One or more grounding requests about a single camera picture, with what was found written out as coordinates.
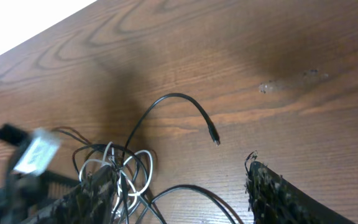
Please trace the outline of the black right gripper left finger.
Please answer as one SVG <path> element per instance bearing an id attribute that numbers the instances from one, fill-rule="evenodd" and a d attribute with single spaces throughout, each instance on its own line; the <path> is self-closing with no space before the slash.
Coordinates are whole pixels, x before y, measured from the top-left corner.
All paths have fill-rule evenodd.
<path id="1" fill-rule="evenodd" d="M 42 208 L 23 221 L 24 224 L 106 224 L 113 222 L 113 201 L 117 175 L 103 166 L 88 176 L 70 193 Z"/>

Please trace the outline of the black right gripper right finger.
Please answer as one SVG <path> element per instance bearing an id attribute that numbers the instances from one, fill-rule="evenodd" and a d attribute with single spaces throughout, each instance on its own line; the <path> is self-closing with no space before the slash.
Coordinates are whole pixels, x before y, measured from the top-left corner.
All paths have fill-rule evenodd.
<path id="1" fill-rule="evenodd" d="M 354 222 L 319 203 L 257 161 L 257 152 L 245 159 L 246 192 L 254 223 L 353 224 Z"/>

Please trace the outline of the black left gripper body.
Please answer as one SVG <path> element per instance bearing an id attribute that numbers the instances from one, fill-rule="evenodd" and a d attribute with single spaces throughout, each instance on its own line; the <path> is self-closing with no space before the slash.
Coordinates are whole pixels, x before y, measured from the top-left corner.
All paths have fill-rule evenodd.
<path id="1" fill-rule="evenodd" d="M 49 170 L 41 175 L 8 174 L 0 188 L 0 223 L 25 220 L 30 208 L 40 210 L 51 205 L 60 198 L 60 189 L 71 190 L 79 183 Z"/>

